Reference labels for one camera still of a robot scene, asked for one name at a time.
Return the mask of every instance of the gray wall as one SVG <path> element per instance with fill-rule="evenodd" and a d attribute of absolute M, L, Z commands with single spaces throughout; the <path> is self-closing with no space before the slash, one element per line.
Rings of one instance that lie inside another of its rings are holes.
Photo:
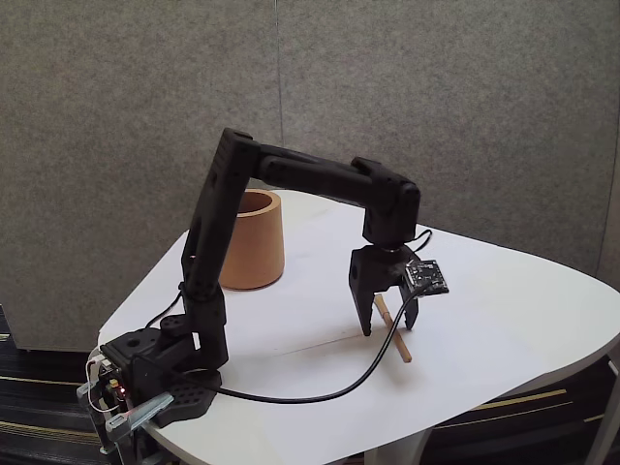
<path fill-rule="evenodd" d="M 272 2 L 0 2 L 0 301 L 86 350 L 189 226 L 222 128 L 280 143 Z"/>
<path fill-rule="evenodd" d="M 224 126 L 380 159 L 418 183 L 422 222 L 601 263 L 620 288 L 619 15 L 616 0 L 0 3 L 17 344 L 94 344 L 186 229 Z"/>

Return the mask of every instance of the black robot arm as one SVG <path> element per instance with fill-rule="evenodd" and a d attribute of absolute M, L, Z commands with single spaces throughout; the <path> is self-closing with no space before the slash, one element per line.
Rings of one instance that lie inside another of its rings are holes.
<path fill-rule="evenodd" d="M 398 286 L 403 298 L 412 292 L 405 265 L 415 256 L 405 244 L 414 239 L 418 220 L 419 190 L 413 182 L 370 160 L 355 158 L 348 166 L 261 145 L 247 134 L 224 130 L 181 257 L 183 281 L 179 289 L 185 314 L 165 317 L 161 329 L 139 329 L 101 347 L 111 365 L 102 368 L 100 380 L 120 379 L 134 406 L 165 391 L 174 396 L 174 402 L 155 418 L 160 426 L 199 417 L 215 395 L 213 390 L 183 384 L 166 370 L 183 373 L 198 369 L 205 384 L 213 388 L 222 384 L 217 370 L 229 356 L 219 276 L 251 177 L 365 209 L 362 234 L 371 245 L 352 252 L 349 270 L 349 286 L 365 335 L 370 334 L 375 293 L 391 286 Z M 405 323 L 411 328 L 418 315 L 418 301 L 407 298 L 406 302 Z M 200 338 L 199 349 L 193 333 Z M 187 389 L 192 389 L 192 401 L 182 398 Z"/>

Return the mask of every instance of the white tabletop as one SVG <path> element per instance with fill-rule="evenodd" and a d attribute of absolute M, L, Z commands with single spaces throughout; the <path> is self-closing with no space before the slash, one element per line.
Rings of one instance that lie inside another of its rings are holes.
<path fill-rule="evenodd" d="M 361 335 L 348 287 L 351 250 L 364 245 L 363 210 L 278 194 L 285 273 L 259 291 L 225 292 L 231 359 L 221 370 L 224 387 L 281 397 L 333 392 L 367 368 L 386 335 L 378 312 L 373 334 Z M 185 234 L 110 317 L 100 344 L 143 327 L 173 300 L 184 241 Z M 279 406 L 217 395 L 201 418 L 149 431 L 190 464 L 319 465 L 552 381 L 618 339 L 620 294 L 587 275 L 436 230 L 420 256 L 437 260 L 450 292 L 422 299 L 414 330 L 402 332 L 412 363 L 391 350 L 340 399 Z M 386 301 L 395 313 L 398 291 Z"/>

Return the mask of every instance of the wooden dowel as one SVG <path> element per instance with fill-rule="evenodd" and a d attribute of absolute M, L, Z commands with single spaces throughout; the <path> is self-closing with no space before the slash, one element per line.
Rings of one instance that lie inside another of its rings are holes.
<path fill-rule="evenodd" d="M 384 319 L 386 326 L 388 328 L 391 328 L 392 326 L 394 326 L 394 321 L 391 318 L 391 315 L 389 314 L 388 306 L 386 305 L 386 302 L 384 301 L 384 297 L 381 294 L 375 295 L 375 304 L 377 305 L 377 308 L 379 309 L 379 313 L 381 314 L 381 318 Z M 412 360 L 411 354 L 409 353 L 409 349 L 407 349 L 407 346 L 405 345 L 405 341 L 403 341 L 403 338 L 400 335 L 400 332 L 398 332 L 398 329 L 394 333 L 393 341 L 394 341 L 394 344 L 396 344 L 396 349 L 398 349 L 398 353 L 400 354 L 400 357 L 403 359 L 405 363 L 409 363 Z"/>

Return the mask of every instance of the orange cylindrical container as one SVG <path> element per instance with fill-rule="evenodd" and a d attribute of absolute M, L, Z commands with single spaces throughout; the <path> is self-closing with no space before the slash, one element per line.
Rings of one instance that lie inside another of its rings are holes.
<path fill-rule="evenodd" d="M 247 189 L 241 200 L 220 284 L 249 290 L 276 281 L 284 271 L 282 202 L 277 194 Z"/>

